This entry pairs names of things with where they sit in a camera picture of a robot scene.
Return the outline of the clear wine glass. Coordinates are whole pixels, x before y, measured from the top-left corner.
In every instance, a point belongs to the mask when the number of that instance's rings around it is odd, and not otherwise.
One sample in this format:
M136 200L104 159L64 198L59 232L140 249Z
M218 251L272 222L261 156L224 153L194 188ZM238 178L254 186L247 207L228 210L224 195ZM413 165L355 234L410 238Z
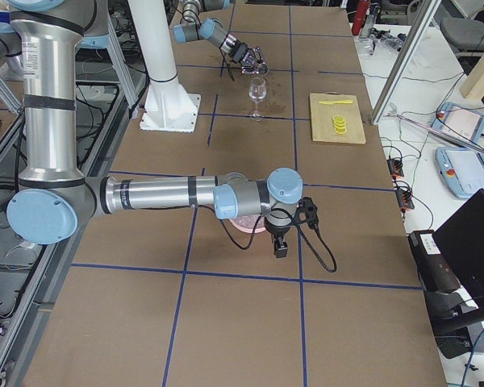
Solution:
M266 81L263 77L254 77L248 88L248 96L254 102L255 109L250 116L256 121L261 121L263 116L259 111L258 104L263 101L267 94Z

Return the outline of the ice cubes pile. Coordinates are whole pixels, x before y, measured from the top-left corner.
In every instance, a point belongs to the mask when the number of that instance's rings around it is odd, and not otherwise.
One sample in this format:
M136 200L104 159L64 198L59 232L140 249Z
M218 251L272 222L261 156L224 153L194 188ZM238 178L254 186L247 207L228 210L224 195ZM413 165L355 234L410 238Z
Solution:
M231 219L231 222L240 228L253 228L257 225L257 228L263 227L264 220L260 215L247 215L239 218Z

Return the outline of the pink bowl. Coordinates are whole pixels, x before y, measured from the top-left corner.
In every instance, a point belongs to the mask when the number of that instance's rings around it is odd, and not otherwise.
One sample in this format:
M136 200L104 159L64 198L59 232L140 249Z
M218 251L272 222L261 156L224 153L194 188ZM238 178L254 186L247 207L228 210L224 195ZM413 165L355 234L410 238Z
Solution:
M247 215L230 219L230 223L239 231L251 234L253 231L265 231L265 218L260 215Z

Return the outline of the bamboo cutting board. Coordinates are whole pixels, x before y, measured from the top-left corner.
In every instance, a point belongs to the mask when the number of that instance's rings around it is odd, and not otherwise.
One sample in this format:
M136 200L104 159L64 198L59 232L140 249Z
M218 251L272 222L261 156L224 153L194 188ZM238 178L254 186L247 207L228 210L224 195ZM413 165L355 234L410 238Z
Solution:
M310 93L311 138L331 144L366 143L357 97Z

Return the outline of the yellow plastic knife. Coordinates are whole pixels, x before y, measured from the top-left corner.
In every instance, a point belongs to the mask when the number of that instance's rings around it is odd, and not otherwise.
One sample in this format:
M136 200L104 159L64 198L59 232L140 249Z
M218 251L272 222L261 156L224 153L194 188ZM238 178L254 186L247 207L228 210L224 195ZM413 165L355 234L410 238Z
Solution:
M351 105L353 104L352 99L342 99L342 100L320 100L318 101L320 105L333 106L333 105Z

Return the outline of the red cylinder bottle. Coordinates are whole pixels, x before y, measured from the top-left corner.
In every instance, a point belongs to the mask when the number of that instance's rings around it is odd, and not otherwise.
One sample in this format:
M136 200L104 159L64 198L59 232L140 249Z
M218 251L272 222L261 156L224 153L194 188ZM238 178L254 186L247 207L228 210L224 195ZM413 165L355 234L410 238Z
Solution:
M353 18L352 35L358 36L364 26L365 18L370 6L370 0L360 0Z

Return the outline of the black box device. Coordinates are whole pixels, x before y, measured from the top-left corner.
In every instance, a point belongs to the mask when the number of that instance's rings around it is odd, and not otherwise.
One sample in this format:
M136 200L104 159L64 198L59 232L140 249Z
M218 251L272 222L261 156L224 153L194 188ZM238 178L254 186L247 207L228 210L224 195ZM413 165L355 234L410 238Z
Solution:
M411 232L407 237L411 253L427 291L452 293L460 288L460 283L437 247L433 234L434 230Z

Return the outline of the near blue teach pendant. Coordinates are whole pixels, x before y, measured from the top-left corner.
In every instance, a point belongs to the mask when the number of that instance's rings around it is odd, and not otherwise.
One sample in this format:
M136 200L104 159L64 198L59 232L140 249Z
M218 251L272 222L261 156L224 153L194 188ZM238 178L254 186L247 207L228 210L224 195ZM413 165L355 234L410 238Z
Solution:
M464 148L439 147L435 161L450 192L460 199L484 189L484 156Z

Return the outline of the blue teach pendant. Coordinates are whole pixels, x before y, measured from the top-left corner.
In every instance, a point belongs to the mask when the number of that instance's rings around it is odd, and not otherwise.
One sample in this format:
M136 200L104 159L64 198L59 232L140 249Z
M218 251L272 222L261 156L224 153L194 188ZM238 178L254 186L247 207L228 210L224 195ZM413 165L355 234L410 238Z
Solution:
M484 130L484 114L446 102L436 112L432 128L459 139L477 142Z
M450 192L460 199L484 189L484 156L464 148L439 147L435 161Z

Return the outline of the far blue teach pendant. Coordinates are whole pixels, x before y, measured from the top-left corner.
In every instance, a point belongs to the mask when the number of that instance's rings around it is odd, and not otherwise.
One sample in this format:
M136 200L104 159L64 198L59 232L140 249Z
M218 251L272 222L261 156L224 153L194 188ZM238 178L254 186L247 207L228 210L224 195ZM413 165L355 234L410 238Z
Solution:
M484 114L446 102L436 112L432 128L459 139L477 142L484 130Z

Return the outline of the grey office chair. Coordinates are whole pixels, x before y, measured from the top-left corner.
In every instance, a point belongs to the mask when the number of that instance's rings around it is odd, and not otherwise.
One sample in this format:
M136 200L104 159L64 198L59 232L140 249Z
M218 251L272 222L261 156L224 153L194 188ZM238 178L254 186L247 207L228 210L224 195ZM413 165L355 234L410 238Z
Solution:
M465 17L447 17L440 21L440 31L456 56L484 52L484 1L461 1Z

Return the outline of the aluminium frame post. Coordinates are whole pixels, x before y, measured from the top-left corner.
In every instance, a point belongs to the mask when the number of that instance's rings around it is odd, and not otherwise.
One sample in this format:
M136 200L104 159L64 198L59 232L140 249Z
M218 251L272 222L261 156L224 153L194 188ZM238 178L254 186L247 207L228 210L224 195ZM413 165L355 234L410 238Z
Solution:
M418 48L421 39L424 37L425 31L430 25L440 3L441 0L421 2L419 12L407 34L407 40L391 69L390 75L388 76L376 106L373 109L373 114L371 116L371 123L373 125L378 125L382 116L385 114L386 108L394 96L394 92L402 80L403 74L414 56L415 50Z

